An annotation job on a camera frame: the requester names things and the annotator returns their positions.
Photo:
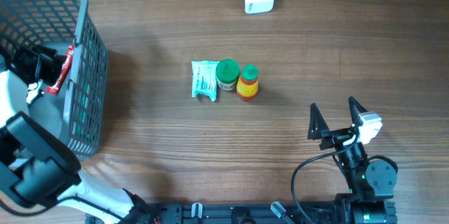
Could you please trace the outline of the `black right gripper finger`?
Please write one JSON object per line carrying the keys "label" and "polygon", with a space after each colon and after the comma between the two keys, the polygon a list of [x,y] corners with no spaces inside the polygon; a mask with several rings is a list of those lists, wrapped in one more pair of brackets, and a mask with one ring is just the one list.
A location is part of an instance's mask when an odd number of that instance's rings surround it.
{"label": "black right gripper finger", "polygon": [[330,129],[316,103],[310,105],[310,119],[307,138],[318,140],[330,135]]}
{"label": "black right gripper finger", "polygon": [[354,96],[350,96],[348,98],[349,103],[349,111],[351,114],[351,121],[356,126],[361,126],[362,122],[359,117],[361,113],[367,112],[367,109],[364,108],[356,99]]}

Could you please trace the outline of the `red stick packet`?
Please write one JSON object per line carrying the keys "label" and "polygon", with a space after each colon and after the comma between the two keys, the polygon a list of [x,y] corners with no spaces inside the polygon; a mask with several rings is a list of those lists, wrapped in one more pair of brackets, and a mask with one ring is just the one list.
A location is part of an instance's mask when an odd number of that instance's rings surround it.
{"label": "red stick packet", "polygon": [[61,73],[58,77],[57,81],[52,86],[47,86],[45,91],[52,95],[57,95],[60,92],[60,89],[62,88],[62,85],[71,69],[72,61],[74,57],[74,45],[70,45],[66,51],[65,54],[65,61],[62,64],[61,67]]}

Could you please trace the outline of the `red yellow sauce bottle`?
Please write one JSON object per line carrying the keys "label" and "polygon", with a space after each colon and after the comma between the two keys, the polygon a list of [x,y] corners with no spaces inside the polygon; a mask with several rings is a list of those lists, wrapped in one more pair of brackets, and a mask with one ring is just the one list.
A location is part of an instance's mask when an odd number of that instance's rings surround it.
{"label": "red yellow sauce bottle", "polygon": [[236,85],[236,93],[244,101],[252,100],[258,92],[258,69],[254,65],[243,67]]}

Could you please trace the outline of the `green lid jar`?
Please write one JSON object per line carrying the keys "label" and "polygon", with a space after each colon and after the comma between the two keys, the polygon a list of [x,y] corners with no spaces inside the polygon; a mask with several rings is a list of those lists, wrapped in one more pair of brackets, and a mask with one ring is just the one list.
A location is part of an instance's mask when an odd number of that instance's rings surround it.
{"label": "green lid jar", "polygon": [[233,59],[221,60],[216,67],[216,79],[218,87],[224,91],[233,91],[239,80],[240,67]]}

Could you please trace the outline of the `light blue tissue packet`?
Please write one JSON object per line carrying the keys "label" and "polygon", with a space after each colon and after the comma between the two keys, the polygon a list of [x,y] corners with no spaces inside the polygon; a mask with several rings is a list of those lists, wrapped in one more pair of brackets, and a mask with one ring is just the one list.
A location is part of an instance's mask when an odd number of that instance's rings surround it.
{"label": "light blue tissue packet", "polygon": [[192,61],[192,97],[208,96],[213,102],[217,99],[217,79],[215,61]]}

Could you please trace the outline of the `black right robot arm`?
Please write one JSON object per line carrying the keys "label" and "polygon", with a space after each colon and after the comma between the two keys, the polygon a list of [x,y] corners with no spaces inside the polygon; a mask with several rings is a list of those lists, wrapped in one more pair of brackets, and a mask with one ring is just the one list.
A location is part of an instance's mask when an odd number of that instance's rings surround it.
{"label": "black right robot arm", "polygon": [[348,99],[352,125],[331,131],[317,104],[310,105],[308,139],[320,140],[321,150],[334,149],[334,162],[349,188],[331,202],[307,203],[306,210],[314,223],[398,222],[394,197],[398,166],[391,159],[369,157],[364,146],[382,128],[381,116],[364,108],[355,98]]}

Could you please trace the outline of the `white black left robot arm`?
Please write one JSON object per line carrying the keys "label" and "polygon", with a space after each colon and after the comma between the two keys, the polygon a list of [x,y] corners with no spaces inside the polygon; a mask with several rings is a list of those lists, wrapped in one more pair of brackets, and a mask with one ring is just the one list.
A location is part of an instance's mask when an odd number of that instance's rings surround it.
{"label": "white black left robot arm", "polygon": [[41,212],[66,206],[103,223],[150,223],[146,202],[82,171],[74,153],[30,117],[30,84],[59,88],[72,66],[74,46],[59,55],[42,45],[1,49],[1,191],[24,208]]}

